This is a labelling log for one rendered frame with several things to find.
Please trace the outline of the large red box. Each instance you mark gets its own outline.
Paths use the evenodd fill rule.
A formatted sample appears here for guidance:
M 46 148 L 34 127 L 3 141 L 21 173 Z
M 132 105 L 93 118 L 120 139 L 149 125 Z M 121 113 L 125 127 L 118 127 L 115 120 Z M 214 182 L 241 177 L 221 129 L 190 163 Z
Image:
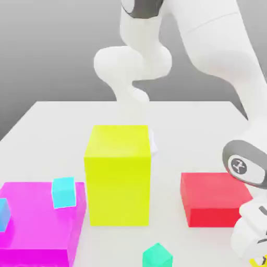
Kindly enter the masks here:
M 180 194 L 189 227 L 234 227 L 239 208 L 252 200 L 248 188 L 228 173 L 182 173 Z

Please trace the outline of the small cyan cube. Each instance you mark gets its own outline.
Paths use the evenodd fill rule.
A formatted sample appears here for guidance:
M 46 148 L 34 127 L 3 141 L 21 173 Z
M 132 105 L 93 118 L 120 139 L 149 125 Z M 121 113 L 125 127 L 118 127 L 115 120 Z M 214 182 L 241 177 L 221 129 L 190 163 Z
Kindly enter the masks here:
M 55 178 L 52 182 L 51 194 L 55 209 L 77 205 L 76 185 L 73 177 Z

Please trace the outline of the large yellow box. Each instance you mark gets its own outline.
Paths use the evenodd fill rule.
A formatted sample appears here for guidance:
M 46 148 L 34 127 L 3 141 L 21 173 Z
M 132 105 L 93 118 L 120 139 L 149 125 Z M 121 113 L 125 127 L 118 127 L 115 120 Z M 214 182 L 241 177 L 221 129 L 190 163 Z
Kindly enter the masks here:
M 151 150 L 146 125 L 95 125 L 84 154 L 90 225 L 147 226 Z

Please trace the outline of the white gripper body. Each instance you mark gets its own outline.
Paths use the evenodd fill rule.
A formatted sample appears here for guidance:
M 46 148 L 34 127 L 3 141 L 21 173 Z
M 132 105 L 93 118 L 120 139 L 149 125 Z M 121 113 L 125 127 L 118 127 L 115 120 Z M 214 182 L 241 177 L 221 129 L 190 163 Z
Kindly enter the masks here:
M 243 261 L 262 258 L 267 254 L 267 235 L 261 236 L 244 219 L 240 218 L 234 226 L 230 246 Z

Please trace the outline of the small green cube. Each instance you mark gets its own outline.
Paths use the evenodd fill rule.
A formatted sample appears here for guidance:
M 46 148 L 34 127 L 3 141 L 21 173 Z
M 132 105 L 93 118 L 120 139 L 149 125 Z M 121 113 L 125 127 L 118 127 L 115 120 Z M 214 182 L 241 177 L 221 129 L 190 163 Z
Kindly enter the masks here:
M 173 256 L 156 243 L 142 254 L 142 267 L 172 267 Z

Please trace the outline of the small blue cube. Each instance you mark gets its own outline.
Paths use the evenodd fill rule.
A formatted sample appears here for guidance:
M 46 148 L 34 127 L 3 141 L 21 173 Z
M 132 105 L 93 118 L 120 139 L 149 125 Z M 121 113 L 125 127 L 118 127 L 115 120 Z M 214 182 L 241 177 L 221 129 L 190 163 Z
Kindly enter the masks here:
M 10 208 L 6 198 L 0 199 L 0 232 L 4 232 L 10 220 Z

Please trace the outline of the large magenta box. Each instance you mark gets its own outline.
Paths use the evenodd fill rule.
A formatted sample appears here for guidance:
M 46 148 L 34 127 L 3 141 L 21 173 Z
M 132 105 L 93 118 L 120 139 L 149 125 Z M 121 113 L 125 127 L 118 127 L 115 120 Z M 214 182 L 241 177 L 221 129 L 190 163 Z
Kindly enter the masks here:
M 7 182 L 11 218 L 0 232 L 0 267 L 73 267 L 86 212 L 84 183 L 76 183 L 75 207 L 55 209 L 51 182 Z

